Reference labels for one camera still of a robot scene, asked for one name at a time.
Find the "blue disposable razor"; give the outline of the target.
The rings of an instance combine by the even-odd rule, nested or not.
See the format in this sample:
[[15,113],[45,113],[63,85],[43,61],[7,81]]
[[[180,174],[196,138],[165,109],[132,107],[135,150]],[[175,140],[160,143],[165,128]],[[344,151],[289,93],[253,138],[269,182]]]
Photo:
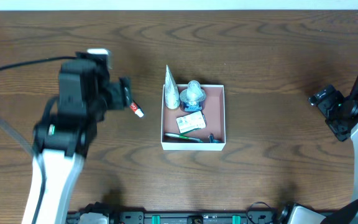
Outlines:
[[208,139],[209,139],[209,142],[210,142],[210,143],[216,143],[216,144],[220,144],[220,143],[221,143],[221,141],[218,140],[218,139],[216,139],[213,134],[210,134],[210,135],[208,136]]

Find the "white Pantene conditioner tube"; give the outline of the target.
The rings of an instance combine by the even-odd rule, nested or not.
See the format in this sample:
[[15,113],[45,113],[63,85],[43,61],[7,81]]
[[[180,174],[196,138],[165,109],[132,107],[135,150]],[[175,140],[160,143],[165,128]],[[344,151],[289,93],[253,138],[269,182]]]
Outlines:
[[180,94],[168,65],[166,65],[164,94],[165,106],[170,110],[177,109],[180,105]]

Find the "green Dettol soap bar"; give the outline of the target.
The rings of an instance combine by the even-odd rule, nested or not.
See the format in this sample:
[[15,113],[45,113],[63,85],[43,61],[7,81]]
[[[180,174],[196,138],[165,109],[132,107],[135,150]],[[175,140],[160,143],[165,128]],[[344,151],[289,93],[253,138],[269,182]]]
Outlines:
[[197,111],[176,119],[180,134],[192,132],[206,127],[206,120],[201,111]]

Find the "red Colgate toothpaste tube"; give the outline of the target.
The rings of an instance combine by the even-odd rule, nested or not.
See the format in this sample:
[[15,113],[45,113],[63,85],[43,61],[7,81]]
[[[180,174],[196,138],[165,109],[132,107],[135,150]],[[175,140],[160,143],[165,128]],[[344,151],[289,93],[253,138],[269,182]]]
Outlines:
[[130,104],[130,109],[140,118],[144,117],[144,112],[141,110],[141,108],[139,107],[139,105],[132,100],[132,103]]

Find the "green white toothbrush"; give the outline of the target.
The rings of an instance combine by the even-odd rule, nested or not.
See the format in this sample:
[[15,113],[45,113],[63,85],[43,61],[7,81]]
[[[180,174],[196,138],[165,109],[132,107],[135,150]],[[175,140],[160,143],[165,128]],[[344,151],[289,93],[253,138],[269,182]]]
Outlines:
[[184,136],[184,135],[181,135],[181,134],[165,133],[164,136],[166,136],[166,137],[168,137],[168,138],[182,139],[182,140],[187,140],[187,141],[193,141],[193,142],[203,143],[203,141],[202,141],[201,139],[193,138],[193,137],[188,137],[188,136]]

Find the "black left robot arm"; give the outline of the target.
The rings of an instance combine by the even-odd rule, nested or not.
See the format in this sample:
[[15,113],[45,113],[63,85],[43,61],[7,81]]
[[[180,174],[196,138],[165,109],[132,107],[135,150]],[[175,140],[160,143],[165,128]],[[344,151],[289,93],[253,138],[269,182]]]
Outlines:
[[34,127],[32,183],[23,223],[64,223],[97,124],[108,110],[132,102],[131,81],[110,81],[107,49],[78,52],[62,64],[59,95],[45,106]]

